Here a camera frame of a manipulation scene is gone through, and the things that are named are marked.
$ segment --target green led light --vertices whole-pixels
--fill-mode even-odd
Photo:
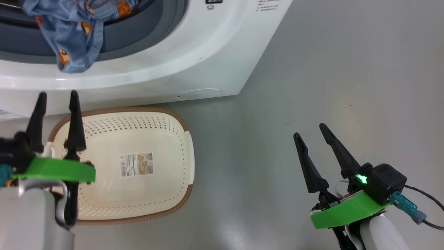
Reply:
[[[367,176],[363,176],[363,175],[357,175],[356,177],[358,177],[358,180],[364,184],[367,184]]]

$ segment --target sticker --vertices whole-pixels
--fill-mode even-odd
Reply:
[[[25,116],[17,115],[0,109],[0,121],[25,118]]]
[[[153,153],[121,155],[120,177],[143,176],[153,173]]]
[[[282,0],[259,0],[258,5],[256,6],[256,12],[277,10],[280,1]]]

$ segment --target wire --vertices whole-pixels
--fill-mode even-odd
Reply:
[[[409,188],[411,190],[414,190],[416,192],[419,192],[419,193],[425,195],[427,198],[429,198],[432,201],[434,201],[444,211],[444,205],[440,201],[438,201],[435,197],[433,197],[432,195],[430,195],[430,194],[428,194],[428,193],[426,193],[426,192],[424,192],[424,191],[422,191],[422,190],[420,190],[420,189],[418,189],[416,187],[412,187],[412,186],[409,186],[409,185],[404,185],[404,187]]]
[[[428,225],[429,227],[432,227],[434,229],[438,229],[438,230],[443,230],[444,231],[444,226],[437,226],[435,224],[432,224],[432,223],[426,221],[425,219],[422,220],[422,222],[424,222],[424,224]]]
[[[420,189],[418,189],[416,187],[412,187],[412,186],[409,186],[409,185],[404,185],[404,187],[423,194],[427,198],[429,198],[432,201],[434,201],[444,211],[444,205],[440,201],[438,201],[435,197],[433,197],[432,195],[430,195],[430,194],[428,194],[428,193],[426,193],[426,192],[424,192],[424,191],[422,191],[422,190],[420,190]],[[428,222],[426,219],[422,220],[422,222],[424,222],[424,224],[428,225],[429,227],[432,227],[434,229],[438,229],[438,230],[444,231],[444,226],[435,225],[433,223]]]

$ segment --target blue clothing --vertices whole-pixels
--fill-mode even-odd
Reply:
[[[138,0],[20,0],[57,55],[64,73],[80,73],[97,59],[103,23],[129,15]]]

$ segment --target basket rim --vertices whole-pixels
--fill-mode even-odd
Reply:
[[[94,116],[94,115],[102,115],[102,114],[108,114],[108,113],[123,113],[123,112],[158,112],[158,113],[165,113],[169,114],[172,117],[176,118],[177,121],[179,121],[180,125],[182,125],[183,130],[185,132],[189,131],[188,125],[186,125],[185,121],[175,112],[164,109],[164,108],[156,108],[156,107],[125,107],[125,108],[110,108],[110,109],[97,109],[97,110],[91,110],[91,111],[85,111],[82,112],[82,117],[87,116]],[[48,136],[48,142],[54,142],[54,139],[56,138],[57,133],[59,130],[65,125],[67,122],[71,120],[71,116],[65,117],[59,123],[57,123],[54,128],[52,129],[51,133]]]
[[[158,113],[166,113],[171,115],[172,117],[176,118],[177,121],[179,121],[180,125],[183,127],[183,130],[185,132],[189,131],[188,126],[186,125],[185,121],[175,112],[164,109],[164,108],[156,108],[156,107],[125,107],[125,108],[110,108],[110,109],[97,109],[92,111],[85,111],[82,112],[82,117],[87,116],[94,116],[94,115],[101,115],[101,114],[107,114],[107,113],[123,113],[123,112],[158,112]],[[51,133],[48,136],[48,143],[54,142],[54,139],[56,138],[57,133],[59,130],[65,125],[67,122],[71,120],[71,116],[68,116],[59,123],[57,123],[54,128],[52,129]],[[187,201],[188,198],[191,195],[191,191],[193,190],[193,184],[189,184],[188,188],[185,192],[185,195],[183,196],[182,200],[175,205],[174,207],[157,212],[154,214],[147,214],[137,217],[130,217],[130,218],[123,218],[123,219],[111,219],[111,220],[78,220],[78,225],[81,226],[109,226],[109,225],[118,225],[118,224],[127,224],[127,223],[133,223],[133,222],[143,222],[146,220],[151,220],[154,218],[159,218],[162,216],[167,216],[169,214],[172,214],[179,210]]]

